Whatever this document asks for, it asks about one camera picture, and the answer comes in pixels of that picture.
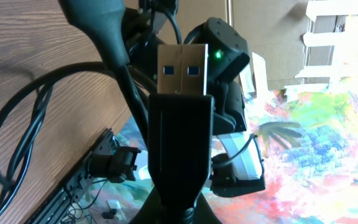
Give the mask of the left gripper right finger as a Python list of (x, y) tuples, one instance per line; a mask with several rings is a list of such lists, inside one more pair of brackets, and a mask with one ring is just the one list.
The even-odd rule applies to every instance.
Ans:
[(204, 195), (200, 194), (196, 202), (194, 224), (221, 224), (221, 223), (222, 222), (217, 218), (217, 216), (212, 211)]

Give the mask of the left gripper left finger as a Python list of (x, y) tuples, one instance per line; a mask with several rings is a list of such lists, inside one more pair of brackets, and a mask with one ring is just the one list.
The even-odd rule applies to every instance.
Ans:
[(152, 189), (140, 210), (129, 224), (164, 224), (165, 206), (156, 187)]

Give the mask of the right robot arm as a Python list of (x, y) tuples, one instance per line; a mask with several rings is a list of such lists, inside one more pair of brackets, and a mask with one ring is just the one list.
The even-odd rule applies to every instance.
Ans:
[(197, 198), (204, 184), (224, 198), (265, 189), (257, 135), (246, 125), (235, 81), (248, 66), (247, 41), (210, 17), (182, 37), (177, 1), (128, 8), (122, 36), (130, 72), (148, 91), (148, 171), (160, 199)]

